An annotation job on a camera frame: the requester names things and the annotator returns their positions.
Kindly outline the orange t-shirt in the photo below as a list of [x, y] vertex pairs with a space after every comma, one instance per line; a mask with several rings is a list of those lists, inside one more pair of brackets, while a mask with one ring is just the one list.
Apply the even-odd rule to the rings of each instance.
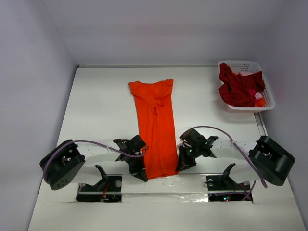
[[148, 179], [178, 174], [178, 153], [172, 106], [173, 79], [156, 83], [130, 82], [139, 135], [149, 146], [144, 156]]

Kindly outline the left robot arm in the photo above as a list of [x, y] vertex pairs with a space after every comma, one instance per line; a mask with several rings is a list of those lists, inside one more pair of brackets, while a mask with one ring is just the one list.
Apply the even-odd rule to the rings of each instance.
[[[99, 146], [105, 153], [95, 153], [87, 147], [87, 155], [78, 150], [78, 143]], [[118, 148], [89, 140], [65, 140], [39, 163], [43, 171], [43, 179], [52, 190], [59, 190], [71, 182], [81, 183], [82, 189], [103, 191], [110, 185], [110, 180], [100, 162], [126, 162], [130, 175], [144, 182], [148, 181], [144, 156], [149, 147], [136, 135], [132, 139], [113, 140]]]

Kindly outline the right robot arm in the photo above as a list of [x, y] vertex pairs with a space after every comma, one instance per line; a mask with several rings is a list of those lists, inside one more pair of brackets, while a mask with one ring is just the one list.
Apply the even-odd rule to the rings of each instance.
[[282, 186], [295, 163], [295, 158], [269, 136], [260, 136], [253, 142], [239, 142], [232, 137], [206, 138], [193, 127], [185, 131], [180, 139], [182, 144], [179, 146], [177, 172], [196, 166], [196, 159], [201, 156], [243, 161], [231, 162], [223, 171], [221, 182], [228, 189], [257, 180], [264, 187], [267, 183]]

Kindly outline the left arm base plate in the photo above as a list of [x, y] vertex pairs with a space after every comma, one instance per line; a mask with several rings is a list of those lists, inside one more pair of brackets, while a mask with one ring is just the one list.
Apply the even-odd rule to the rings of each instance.
[[122, 201], [121, 175], [107, 175], [100, 165], [95, 165], [100, 173], [100, 180], [94, 185], [80, 183], [76, 200], [78, 202], [119, 203]]

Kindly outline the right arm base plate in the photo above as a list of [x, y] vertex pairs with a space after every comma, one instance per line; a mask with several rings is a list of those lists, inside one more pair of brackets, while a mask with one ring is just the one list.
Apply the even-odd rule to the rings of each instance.
[[230, 178], [235, 163], [228, 165], [221, 175], [207, 175], [203, 184], [210, 202], [253, 201], [249, 182], [236, 183]]

